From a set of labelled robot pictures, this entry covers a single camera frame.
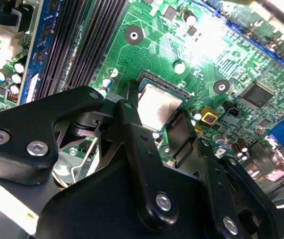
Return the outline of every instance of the black ram slot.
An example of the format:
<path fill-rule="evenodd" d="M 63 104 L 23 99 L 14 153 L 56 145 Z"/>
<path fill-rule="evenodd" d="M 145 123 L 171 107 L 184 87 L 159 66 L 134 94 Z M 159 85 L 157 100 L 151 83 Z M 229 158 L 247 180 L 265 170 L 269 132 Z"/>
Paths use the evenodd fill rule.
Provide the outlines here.
<path fill-rule="evenodd" d="M 127 2 L 127 0 L 96 1 L 83 41 L 79 45 L 69 72 L 65 90 L 90 84 Z"/>
<path fill-rule="evenodd" d="M 64 1 L 62 14 L 55 28 L 54 40 L 51 41 L 48 51 L 50 57 L 47 58 L 41 76 L 43 87 L 39 94 L 40 98 L 54 94 L 59 85 L 87 3 L 87 0 Z"/>

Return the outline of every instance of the white connector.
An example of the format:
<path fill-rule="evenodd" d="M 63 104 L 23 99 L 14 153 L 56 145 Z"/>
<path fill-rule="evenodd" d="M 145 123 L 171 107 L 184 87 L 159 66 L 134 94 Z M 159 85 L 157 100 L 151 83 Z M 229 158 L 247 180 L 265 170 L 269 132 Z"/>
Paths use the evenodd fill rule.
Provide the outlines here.
<path fill-rule="evenodd" d="M 0 26 L 0 68 L 22 52 L 23 32 L 14 32 L 9 27 Z"/>

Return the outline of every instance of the white label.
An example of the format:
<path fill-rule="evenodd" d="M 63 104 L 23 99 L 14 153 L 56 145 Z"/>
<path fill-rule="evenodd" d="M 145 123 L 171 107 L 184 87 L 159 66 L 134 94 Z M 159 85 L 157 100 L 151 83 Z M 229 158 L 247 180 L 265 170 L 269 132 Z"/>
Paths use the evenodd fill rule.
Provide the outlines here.
<path fill-rule="evenodd" d="M 38 76 L 39 76 L 39 73 L 35 74 L 34 77 L 32 77 L 31 79 L 26 103 L 29 103 L 32 101 L 33 93 L 37 85 Z"/>

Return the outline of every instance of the blue ram slot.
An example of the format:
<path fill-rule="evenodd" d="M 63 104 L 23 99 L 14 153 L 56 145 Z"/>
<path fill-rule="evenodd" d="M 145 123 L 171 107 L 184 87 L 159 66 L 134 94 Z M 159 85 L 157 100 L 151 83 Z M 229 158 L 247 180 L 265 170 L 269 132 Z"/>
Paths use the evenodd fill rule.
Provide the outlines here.
<path fill-rule="evenodd" d="M 21 93 L 20 105 L 30 102 L 39 86 L 38 77 L 41 75 L 44 66 L 61 3 L 62 0 L 43 1 L 38 28 L 35 33 L 31 57 Z"/>

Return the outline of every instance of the motherboard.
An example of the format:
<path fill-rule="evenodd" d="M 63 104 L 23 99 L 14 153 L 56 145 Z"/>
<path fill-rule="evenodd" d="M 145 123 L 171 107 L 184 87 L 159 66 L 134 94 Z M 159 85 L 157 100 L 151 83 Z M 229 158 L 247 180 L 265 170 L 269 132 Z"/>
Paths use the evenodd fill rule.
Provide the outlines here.
<path fill-rule="evenodd" d="M 0 87 L 0 111 L 82 85 L 126 98 L 133 81 L 142 123 L 170 166 L 166 129 L 182 111 L 217 157 L 251 168 L 260 145 L 284 150 L 284 24 L 257 2 L 29 2 L 34 21 L 6 64 L 12 75 L 26 57 L 26 70 L 18 93 L 10 76 Z M 87 148 L 64 152 L 82 158 Z"/>

